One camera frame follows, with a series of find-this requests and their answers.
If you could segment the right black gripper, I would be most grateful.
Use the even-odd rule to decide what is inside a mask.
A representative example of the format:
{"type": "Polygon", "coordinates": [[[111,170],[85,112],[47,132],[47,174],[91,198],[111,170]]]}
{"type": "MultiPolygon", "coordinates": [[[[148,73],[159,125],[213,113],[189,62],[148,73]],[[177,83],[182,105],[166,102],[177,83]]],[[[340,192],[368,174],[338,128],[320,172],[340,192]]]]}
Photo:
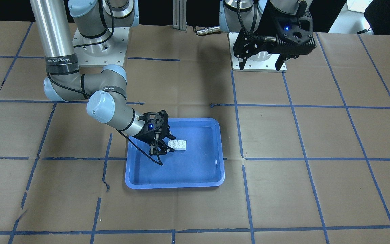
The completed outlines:
{"type": "Polygon", "coordinates": [[[164,141],[164,138],[176,140],[176,137],[169,130],[168,118],[168,113],[164,110],[156,113],[146,112],[137,118],[144,124],[135,138],[150,145],[150,156],[165,155],[175,151],[164,141]]]}

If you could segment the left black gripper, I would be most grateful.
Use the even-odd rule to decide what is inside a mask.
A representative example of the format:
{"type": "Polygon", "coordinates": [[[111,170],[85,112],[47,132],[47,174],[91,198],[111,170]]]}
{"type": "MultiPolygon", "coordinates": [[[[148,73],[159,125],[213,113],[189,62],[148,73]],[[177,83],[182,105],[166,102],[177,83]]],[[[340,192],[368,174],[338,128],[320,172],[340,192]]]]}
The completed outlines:
{"type": "Polygon", "coordinates": [[[243,71],[247,60],[259,52],[279,54],[275,62],[276,71],[290,58],[310,54],[316,48],[313,34],[313,18],[309,11],[297,10],[296,14],[284,14],[275,9],[266,13],[252,9],[250,23],[245,25],[243,12],[236,10],[240,32],[233,51],[243,71]]]}

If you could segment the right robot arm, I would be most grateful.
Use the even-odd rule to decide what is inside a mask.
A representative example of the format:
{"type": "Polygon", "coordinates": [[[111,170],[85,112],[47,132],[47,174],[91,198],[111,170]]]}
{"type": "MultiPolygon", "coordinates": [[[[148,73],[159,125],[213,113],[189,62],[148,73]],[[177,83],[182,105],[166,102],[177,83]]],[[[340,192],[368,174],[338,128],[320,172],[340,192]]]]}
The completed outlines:
{"type": "Polygon", "coordinates": [[[31,0],[44,50],[44,92],[52,101],[88,100],[89,116],[133,136],[150,146],[150,155],[174,152],[164,138],[175,140],[169,130],[168,114],[139,113],[127,105],[127,74],[118,64],[105,64],[98,74],[81,74],[78,55],[102,57],[117,53],[117,28],[139,24],[136,0],[31,0]],[[69,9],[80,34],[74,45],[68,25],[69,9]]]}

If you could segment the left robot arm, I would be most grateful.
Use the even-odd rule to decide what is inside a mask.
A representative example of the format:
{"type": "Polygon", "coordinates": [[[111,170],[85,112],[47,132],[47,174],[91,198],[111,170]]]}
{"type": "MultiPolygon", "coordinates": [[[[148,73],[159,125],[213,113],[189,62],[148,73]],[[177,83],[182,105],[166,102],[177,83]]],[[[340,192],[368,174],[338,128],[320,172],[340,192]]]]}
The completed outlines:
{"type": "Polygon", "coordinates": [[[286,62],[316,48],[311,0],[223,0],[220,30],[234,71],[285,72],[286,62]]]}

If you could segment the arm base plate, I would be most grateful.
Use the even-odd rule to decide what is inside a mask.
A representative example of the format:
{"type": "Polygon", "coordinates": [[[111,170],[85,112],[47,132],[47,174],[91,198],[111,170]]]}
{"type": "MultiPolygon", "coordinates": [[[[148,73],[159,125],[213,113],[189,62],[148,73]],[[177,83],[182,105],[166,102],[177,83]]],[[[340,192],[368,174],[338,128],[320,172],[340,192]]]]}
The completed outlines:
{"type": "Polygon", "coordinates": [[[74,48],[80,67],[103,67],[109,64],[124,66],[129,42],[129,27],[115,28],[105,43],[74,48]]]}
{"type": "MultiPolygon", "coordinates": [[[[232,61],[232,70],[240,71],[239,60],[234,56],[234,43],[237,39],[238,32],[228,33],[230,57],[232,61]]],[[[279,58],[279,54],[270,54],[268,52],[260,52],[247,60],[243,71],[245,72],[277,72],[275,63],[279,58]]]]}

